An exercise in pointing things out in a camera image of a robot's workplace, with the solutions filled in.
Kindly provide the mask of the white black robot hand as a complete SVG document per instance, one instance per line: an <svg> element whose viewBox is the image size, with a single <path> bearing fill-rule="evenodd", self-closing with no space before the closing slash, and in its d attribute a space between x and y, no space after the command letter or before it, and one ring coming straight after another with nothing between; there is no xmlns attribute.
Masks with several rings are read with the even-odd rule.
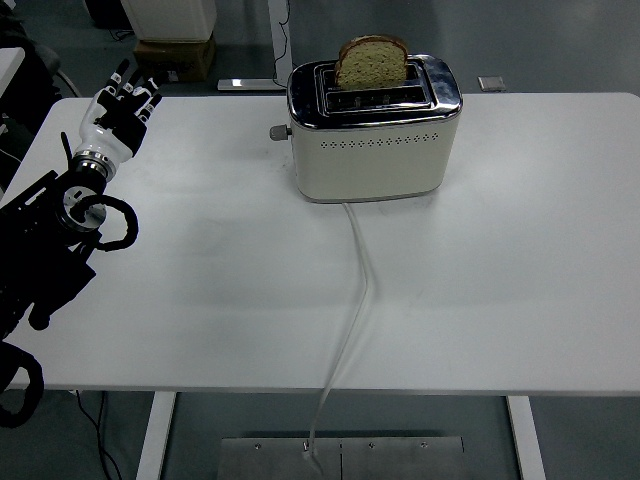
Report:
<svg viewBox="0 0 640 480"><path fill-rule="evenodd" d="M98 152L120 164L133 158L147 133L147 122L162 100L160 87L167 82L161 72L144 78L136 69L126 76L130 61L123 60L92 98L80 126L76 152Z"/></svg>

